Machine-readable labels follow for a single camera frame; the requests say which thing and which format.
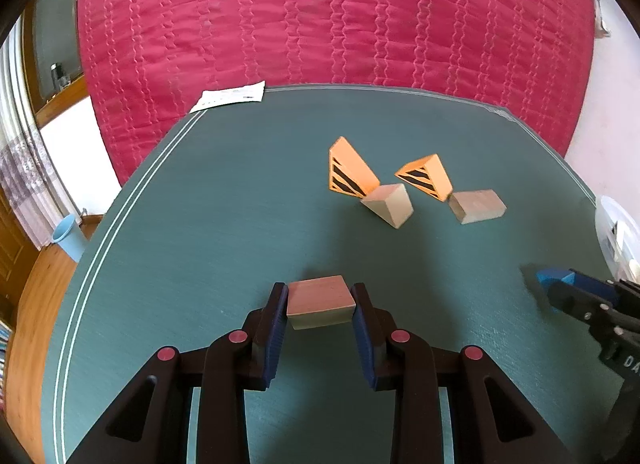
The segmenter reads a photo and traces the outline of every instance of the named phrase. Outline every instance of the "window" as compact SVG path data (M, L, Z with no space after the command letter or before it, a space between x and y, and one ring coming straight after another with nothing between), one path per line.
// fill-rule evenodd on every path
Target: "window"
M31 107L39 128L88 95L78 50L76 0L31 0L22 50Z

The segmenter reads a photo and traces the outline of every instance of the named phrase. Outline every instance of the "blue cup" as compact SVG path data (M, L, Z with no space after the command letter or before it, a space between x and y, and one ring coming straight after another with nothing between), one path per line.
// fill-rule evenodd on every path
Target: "blue cup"
M54 244L63 248L66 254L75 262L80 261L80 257L88 244L88 240L84 237L80 226L76 224L75 215L67 215L60 221L60 224L53 230L51 240Z

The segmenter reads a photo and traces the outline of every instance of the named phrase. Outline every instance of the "white plastic container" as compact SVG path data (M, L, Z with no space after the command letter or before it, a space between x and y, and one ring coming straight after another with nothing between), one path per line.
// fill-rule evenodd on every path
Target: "white plastic container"
M596 203L596 235L615 280L640 283L640 229L615 200L603 195Z

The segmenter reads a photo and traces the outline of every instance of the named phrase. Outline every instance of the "wooden door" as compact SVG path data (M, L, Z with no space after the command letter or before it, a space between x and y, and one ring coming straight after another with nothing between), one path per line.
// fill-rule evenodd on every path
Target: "wooden door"
M18 306L38 250L23 231L0 189L0 296Z

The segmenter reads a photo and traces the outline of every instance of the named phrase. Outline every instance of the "white wall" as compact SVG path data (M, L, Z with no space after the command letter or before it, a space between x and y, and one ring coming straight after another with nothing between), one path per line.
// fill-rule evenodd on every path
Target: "white wall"
M105 213L120 183L104 148L91 98L64 111L40 131L58 175L80 211Z
M615 0L600 0L609 38L595 40L582 112L565 159L596 195L640 223L640 38Z

